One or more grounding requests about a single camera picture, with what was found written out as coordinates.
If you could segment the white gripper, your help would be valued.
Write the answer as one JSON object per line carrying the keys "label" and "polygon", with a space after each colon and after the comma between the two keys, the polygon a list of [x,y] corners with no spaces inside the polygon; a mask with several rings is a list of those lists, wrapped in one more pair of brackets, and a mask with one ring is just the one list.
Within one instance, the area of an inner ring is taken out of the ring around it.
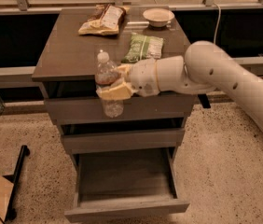
{"label": "white gripper", "polygon": [[113,83],[97,80],[96,93],[106,101],[127,100],[135,93],[142,97],[156,96],[160,93],[156,68],[157,61],[154,59],[142,60],[133,65],[124,63],[117,67],[123,78]]}

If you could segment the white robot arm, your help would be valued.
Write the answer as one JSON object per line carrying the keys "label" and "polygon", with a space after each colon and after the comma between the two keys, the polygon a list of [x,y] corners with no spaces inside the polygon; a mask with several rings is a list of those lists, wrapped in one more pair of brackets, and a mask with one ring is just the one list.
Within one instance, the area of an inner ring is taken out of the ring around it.
{"label": "white robot arm", "polygon": [[97,90],[103,100],[147,97],[162,91],[205,94],[219,89],[263,132],[263,79],[242,68],[208,41],[191,44],[183,56],[146,59],[118,68],[119,79]]}

